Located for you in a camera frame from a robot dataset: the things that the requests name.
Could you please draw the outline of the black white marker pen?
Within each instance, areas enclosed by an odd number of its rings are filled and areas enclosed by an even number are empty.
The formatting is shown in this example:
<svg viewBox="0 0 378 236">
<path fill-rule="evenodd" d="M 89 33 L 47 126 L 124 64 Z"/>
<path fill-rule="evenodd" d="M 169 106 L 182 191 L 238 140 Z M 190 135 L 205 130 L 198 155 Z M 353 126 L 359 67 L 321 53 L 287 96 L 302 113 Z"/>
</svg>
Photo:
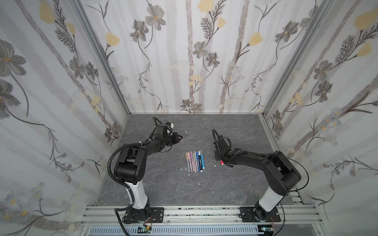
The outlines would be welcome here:
<svg viewBox="0 0 378 236">
<path fill-rule="evenodd" d="M 200 153 L 199 151 L 197 152 L 197 156 L 198 156 L 199 170 L 200 170 L 200 172 L 203 172 L 203 167 L 202 167 L 202 157 L 201 157 L 201 153 Z"/>
</svg>

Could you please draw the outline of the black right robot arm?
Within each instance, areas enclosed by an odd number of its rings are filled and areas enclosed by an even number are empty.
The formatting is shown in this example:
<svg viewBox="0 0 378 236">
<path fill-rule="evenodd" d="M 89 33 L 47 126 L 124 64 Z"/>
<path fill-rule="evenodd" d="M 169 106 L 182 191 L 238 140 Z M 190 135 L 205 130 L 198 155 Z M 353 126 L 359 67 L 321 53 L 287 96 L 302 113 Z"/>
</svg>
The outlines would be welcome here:
<svg viewBox="0 0 378 236">
<path fill-rule="evenodd" d="M 240 218 L 248 222 L 280 221 L 277 206 L 282 199 L 302 180 L 299 171 L 280 151 L 256 153 L 241 148 L 232 148 L 230 139 L 213 129 L 215 158 L 232 168 L 243 165 L 264 173 L 268 188 L 254 207 L 242 210 Z"/>
</svg>

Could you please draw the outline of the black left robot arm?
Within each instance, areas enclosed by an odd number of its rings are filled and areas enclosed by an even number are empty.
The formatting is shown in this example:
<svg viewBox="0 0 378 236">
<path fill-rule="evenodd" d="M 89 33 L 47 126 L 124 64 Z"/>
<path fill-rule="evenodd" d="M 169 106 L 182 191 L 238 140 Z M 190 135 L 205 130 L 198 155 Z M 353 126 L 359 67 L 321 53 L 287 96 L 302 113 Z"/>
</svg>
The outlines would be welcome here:
<svg viewBox="0 0 378 236">
<path fill-rule="evenodd" d="M 171 148 L 183 138 L 173 131 L 173 123 L 162 123 L 156 117 L 153 117 L 153 121 L 154 129 L 145 141 L 121 146 L 108 160 L 109 177 L 126 189 L 130 199 L 129 206 L 114 209 L 121 225 L 152 221 L 151 205 L 142 181 L 147 157 L 162 153 L 165 147 Z"/>
</svg>

